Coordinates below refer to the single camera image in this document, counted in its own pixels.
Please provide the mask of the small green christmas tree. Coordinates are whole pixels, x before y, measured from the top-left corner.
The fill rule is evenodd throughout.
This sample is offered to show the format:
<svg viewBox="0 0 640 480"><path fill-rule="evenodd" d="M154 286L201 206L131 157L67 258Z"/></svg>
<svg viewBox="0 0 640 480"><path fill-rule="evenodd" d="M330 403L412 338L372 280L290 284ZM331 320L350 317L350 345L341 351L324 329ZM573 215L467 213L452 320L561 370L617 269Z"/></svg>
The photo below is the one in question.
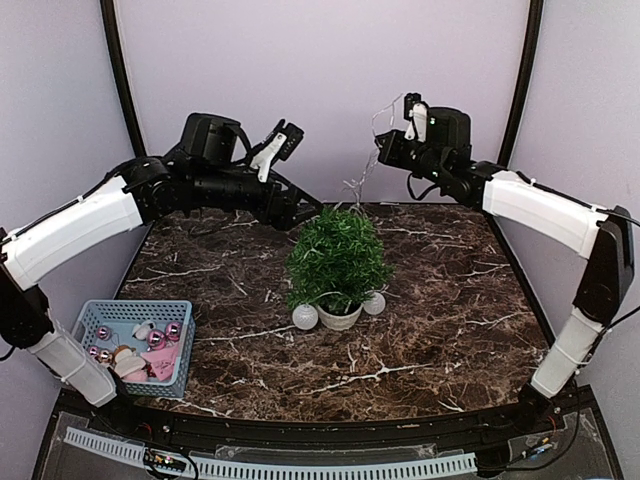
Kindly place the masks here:
<svg viewBox="0 0 640 480"><path fill-rule="evenodd" d="M372 221L333 207L303 225L286 269L288 307L313 307L320 322L334 331L353 327L364 304L393 274Z"/></svg>

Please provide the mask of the white ball string lights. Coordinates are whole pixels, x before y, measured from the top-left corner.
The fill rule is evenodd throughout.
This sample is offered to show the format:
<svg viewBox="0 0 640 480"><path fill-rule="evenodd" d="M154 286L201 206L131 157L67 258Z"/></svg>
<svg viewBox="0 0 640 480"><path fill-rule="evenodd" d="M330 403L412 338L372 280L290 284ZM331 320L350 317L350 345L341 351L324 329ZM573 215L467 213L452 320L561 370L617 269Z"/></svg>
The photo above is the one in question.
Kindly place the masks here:
<svg viewBox="0 0 640 480"><path fill-rule="evenodd" d="M396 103L399 102L402 97L403 97L403 93L400 93L388 105L386 105L385 107L377 111L371 117L372 136L376 135L376 119L380 115L383 115L388 111L391 112L390 119L389 119L389 126L390 127L394 126L395 115L396 115ZM354 200L353 204L349 207L349 211L354 211L356 213L361 213L363 211L361 205L362 205L364 185L366 184L367 180L371 177L378 163L378 160L377 160L378 152L379 150L377 146L375 146L374 149L370 151L365 167L363 168L362 174L358 179L343 181L344 189L351 193ZM319 322L318 309L310 304L302 304L301 306L297 306L292 313L292 322L296 328L302 331L309 331L312 328L314 328Z"/></svg>

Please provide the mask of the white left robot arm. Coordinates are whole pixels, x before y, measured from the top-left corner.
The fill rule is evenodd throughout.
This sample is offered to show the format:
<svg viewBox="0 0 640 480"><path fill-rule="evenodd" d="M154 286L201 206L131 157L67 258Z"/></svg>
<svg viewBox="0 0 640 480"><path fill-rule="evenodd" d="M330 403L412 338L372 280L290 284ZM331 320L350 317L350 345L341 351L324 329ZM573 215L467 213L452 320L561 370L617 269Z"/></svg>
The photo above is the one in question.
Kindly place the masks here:
<svg viewBox="0 0 640 480"><path fill-rule="evenodd" d="M26 350L78 391L120 436L141 427L115 373L90 358L50 318L39 282L103 241L176 211L244 211L259 223L288 231L319 214L319 200L273 171L303 140L303 130L280 120L253 145L240 122L192 113L178 143L162 156L137 157L111 171L86 194L30 224L1 233L1 337Z"/></svg>

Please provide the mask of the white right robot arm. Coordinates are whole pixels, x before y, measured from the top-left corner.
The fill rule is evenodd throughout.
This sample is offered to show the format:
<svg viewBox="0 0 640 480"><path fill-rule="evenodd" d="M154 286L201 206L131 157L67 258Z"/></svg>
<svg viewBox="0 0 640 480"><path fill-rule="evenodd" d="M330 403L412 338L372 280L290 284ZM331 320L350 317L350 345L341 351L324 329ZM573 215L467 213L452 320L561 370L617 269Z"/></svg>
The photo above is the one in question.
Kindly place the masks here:
<svg viewBox="0 0 640 480"><path fill-rule="evenodd" d="M587 264L568 320L510 413L521 434L549 416L549 402L588 363L604 335L623 321L618 311L634 280L633 228L624 208L589 204L521 172L471 158L471 119L431 107L418 93L403 98L403 130L378 134L380 163L430 181L430 189L473 210L519 223L574 251Z"/></svg>

